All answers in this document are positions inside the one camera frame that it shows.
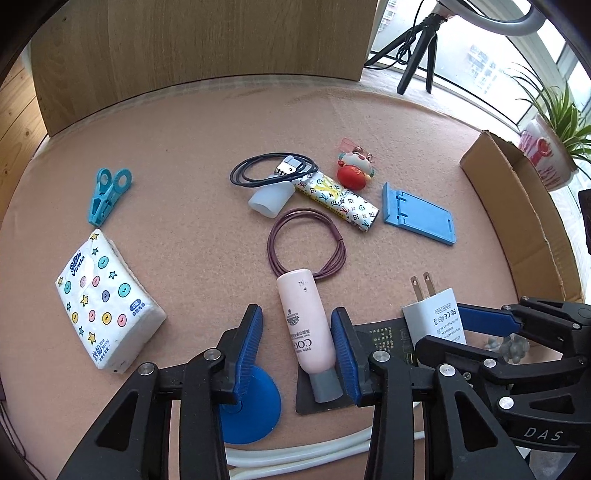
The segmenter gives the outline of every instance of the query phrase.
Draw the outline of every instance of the white flower pot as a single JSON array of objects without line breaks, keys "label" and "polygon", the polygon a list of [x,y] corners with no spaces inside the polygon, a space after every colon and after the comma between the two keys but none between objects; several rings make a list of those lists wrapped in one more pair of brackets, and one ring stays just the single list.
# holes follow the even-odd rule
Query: white flower pot
[{"label": "white flower pot", "polygon": [[556,133],[539,115],[525,126],[519,149],[530,159],[549,192],[568,185],[578,170]]}]

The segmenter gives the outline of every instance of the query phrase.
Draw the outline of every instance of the pink lotion tube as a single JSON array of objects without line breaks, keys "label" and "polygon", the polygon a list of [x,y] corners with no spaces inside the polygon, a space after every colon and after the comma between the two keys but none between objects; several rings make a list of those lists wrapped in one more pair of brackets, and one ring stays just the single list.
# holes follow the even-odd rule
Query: pink lotion tube
[{"label": "pink lotion tube", "polygon": [[310,270],[294,270],[277,279],[277,289],[295,355],[310,376],[317,403],[343,395],[335,370],[336,352],[318,289]]}]

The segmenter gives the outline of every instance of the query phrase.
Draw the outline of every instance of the blue suction cup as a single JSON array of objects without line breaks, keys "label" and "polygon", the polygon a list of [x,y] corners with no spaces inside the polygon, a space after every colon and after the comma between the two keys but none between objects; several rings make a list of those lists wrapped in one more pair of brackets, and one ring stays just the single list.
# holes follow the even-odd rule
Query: blue suction cup
[{"label": "blue suction cup", "polygon": [[220,405],[223,441],[234,445],[256,442],[271,433],[281,415],[281,397],[273,379],[252,367],[248,391],[238,405]]}]

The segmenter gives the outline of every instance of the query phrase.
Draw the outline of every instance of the brown hair tie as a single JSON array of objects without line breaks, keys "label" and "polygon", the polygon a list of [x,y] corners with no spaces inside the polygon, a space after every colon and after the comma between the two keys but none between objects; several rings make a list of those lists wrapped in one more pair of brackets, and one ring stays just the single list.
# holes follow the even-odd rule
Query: brown hair tie
[{"label": "brown hair tie", "polygon": [[330,257],[328,262],[325,263],[324,267],[322,267],[319,272],[313,275],[315,280],[324,280],[325,278],[336,274],[341,268],[343,268],[345,260],[347,260],[347,249],[345,248],[343,237],[340,235],[338,228],[335,226],[329,216],[312,208],[295,208],[285,212],[285,214],[277,219],[275,225],[273,225],[271,228],[269,238],[267,239],[267,255],[269,257],[269,264],[271,265],[273,273],[277,275],[277,277],[280,277],[284,273],[288,272],[288,270],[286,270],[285,267],[281,265],[281,262],[279,262],[277,259],[277,253],[275,253],[275,238],[277,237],[279,230],[281,230],[281,228],[287,222],[293,220],[294,218],[303,217],[313,218],[315,220],[321,221],[330,229],[330,232],[333,234],[337,242],[335,253],[333,253],[332,257]]}]

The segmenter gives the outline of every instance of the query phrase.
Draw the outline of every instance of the coiled cable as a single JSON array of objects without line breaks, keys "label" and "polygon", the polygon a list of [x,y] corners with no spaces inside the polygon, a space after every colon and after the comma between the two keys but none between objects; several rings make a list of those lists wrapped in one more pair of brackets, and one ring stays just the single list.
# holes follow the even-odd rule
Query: coiled cable
[{"label": "coiled cable", "polygon": [[[265,160],[272,160],[280,158],[283,160],[286,157],[292,156],[296,160],[300,161],[300,165],[295,168],[294,172],[288,173],[287,175],[271,177],[268,179],[252,179],[246,175],[246,172],[249,168],[251,168],[256,163]],[[244,161],[241,161],[238,165],[234,167],[234,169],[230,172],[230,181],[234,185],[238,185],[239,187],[246,187],[249,189],[255,189],[258,187],[263,187],[265,185],[272,185],[274,183],[280,183],[282,181],[294,181],[302,178],[308,173],[316,173],[318,172],[318,165],[314,160],[305,155],[300,155],[299,153],[287,153],[287,152],[273,152],[273,153],[265,153],[263,155],[256,155],[251,158],[247,158]]]},{"label": "coiled cable", "polygon": [[322,267],[320,271],[313,274],[313,277],[315,280],[324,280],[325,278],[336,274],[341,268],[343,268],[345,260],[347,259],[347,249],[345,248],[343,237],[328,215],[325,215],[324,213],[312,208],[296,208],[289,210],[279,217],[275,222],[275,225],[273,225],[271,228],[269,238],[267,239],[267,255],[269,257],[269,264],[271,265],[273,273],[277,275],[277,277],[280,277],[284,273],[288,272],[288,270],[286,270],[285,267],[281,265],[281,262],[279,262],[279,259],[277,258],[277,253],[275,252],[275,239],[277,237],[277,233],[279,233],[279,230],[281,230],[281,228],[287,222],[295,218],[313,218],[315,220],[321,221],[329,228],[330,233],[332,233],[336,240],[336,249],[332,254],[332,257],[330,257],[328,262],[325,263],[324,267]]}]

